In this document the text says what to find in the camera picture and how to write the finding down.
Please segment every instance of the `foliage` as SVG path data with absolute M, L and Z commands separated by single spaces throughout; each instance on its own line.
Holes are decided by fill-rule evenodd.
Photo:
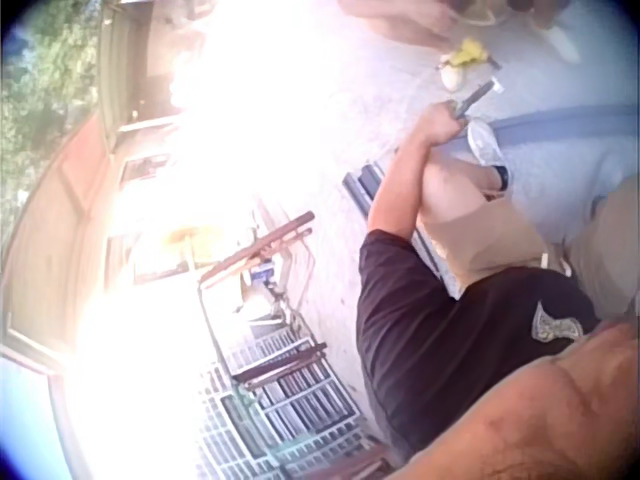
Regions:
M 100 0 L 49 0 L 14 30 L 26 47 L 2 65 L 3 244 L 62 140 L 97 104 L 100 8 Z

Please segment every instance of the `shoe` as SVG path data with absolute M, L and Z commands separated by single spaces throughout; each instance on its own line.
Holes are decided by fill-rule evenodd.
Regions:
M 498 146 L 493 129 L 489 124 L 472 119 L 467 125 L 467 142 L 478 163 L 483 166 L 504 163 L 504 156 Z
M 529 23 L 535 32 L 537 32 L 545 41 L 558 52 L 560 57 L 567 63 L 577 65 L 582 61 L 578 47 L 573 40 L 557 25 L 553 25 L 548 30 L 538 27 L 532 17 L 529 17 Z
M 444 64 L 442 68 L 440 68 L 440 78 L 442 79 L 442 84 L 444 88 L 446 88 L 449 92 L 457 92 L 462 87 L 464 82 L 464 70 L 460 67 L 452 67 L 451 65 L 447 65 L 446 62 L 449 60 L 450 55 L 443 55 L 440 58 L 440 63 Z
M 513 173 L 504 165 L 504 156 L 493 129 L 482 120 L 474 118 L 467 126 L 467 142 L 478 163 L 483 167 L 495 168 L 502 179 L 502 188 L 498 194 L 485 192 L 485 196 L 488 200 L 500 197 L 513 185 Z

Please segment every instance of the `leg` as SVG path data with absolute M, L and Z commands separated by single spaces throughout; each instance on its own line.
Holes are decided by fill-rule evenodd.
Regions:
M 569 0 L 533 0 L 533 22 L 549 30 L 556 16 L 569 5 Z
M 372 18 L 366 21 L 371 30 L 394 42 L 433 48 L 440 53 L 451 51 L 451 43 L 447 38 L 433 33 L 408 18 Z
M 432 154 L 422 181 L 421 217 L 425 223 L 448 222 L 487 203 L 483 192 L 498 192 L 495 168 Z
M 639 181 L 638 175 L 626 179 L 603 200 L 593 221 L 568 248 L 578 281 L 603 320 L 623 315 L 637 302 Z
M 547 245 L 511 202 L 487 201 L 498 191 L 493 167 L 434 155 L 422 182 L 420 221 L 464 289 L 513 266 L 540 266 Z
M 544 38 L 567 63 L 581 61 L 580 51 L 571 38 L 555 25 L 557 15 L 569 5 L 569 0 L 533 0 L 531 23 L 533 30 Z

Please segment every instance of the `white sneaker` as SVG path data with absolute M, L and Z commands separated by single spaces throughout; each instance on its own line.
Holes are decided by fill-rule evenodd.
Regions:
M 478 163 L 483 166 L 496 165 L 504 163 L 502 150 L 498 146 L 493 129 L 489 124 L 472 119 L 467 125 L 467 142 L 473 155 L 478 159 Z
M 451 55 L 443 55 L 440 58 L 440 63 L 444 64 Z M 460 67 L 452 67 L 451 65 L 444 65 L 440 69 L 440 78 L 442 84 L 449 92 L 457 92 L 462 87 L 464 82 L 464 70 Z
M 535 32 L 544 38 L 549 45 L 555 48 L 565 62 L 575 65 L 582 61 L 578 47 L 576 47 L 573 40 L 571 40 L 569 35 L 567 35 L 560 27 L 553 25 L 550 29 L 544 30 L 538 27 L 531 17 L 529 17 L 529 23 Z

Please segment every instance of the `person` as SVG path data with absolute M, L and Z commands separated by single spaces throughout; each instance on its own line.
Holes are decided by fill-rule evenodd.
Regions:
M 451 103 L 427 109 L 386 172 L 360 250 L 357 348 L 372 412 L 403 460 L 509 374 L 631 313 L 638 296 L 637 176 L 599 203 L 594 228 L 555 248 L 511 203 L 504 164 L 434 150 L 463 127 Z M 412 247 L 417 222 L 459 299 Z
M 348 15 L 362 18 L 374 32 L 390 40 L 428 47 L 446 63 L 454 51 L 450 35 L 458 21 L 472 25 L 495 25 L 506 18 L 507 8 L 527 13 L 532 29 L 568 63 L 580 63 L 580 52 L 555 22 L 570 0 L 338 0 Z M 489 20 L 477 18 L 486 11 Z M 454 92 L 463 83 L 460 67 L 440 69 L 442 82 Z
M 391 478 L 638 478 L 639 354 L 637 330 L 603 325 L 508 376 Z

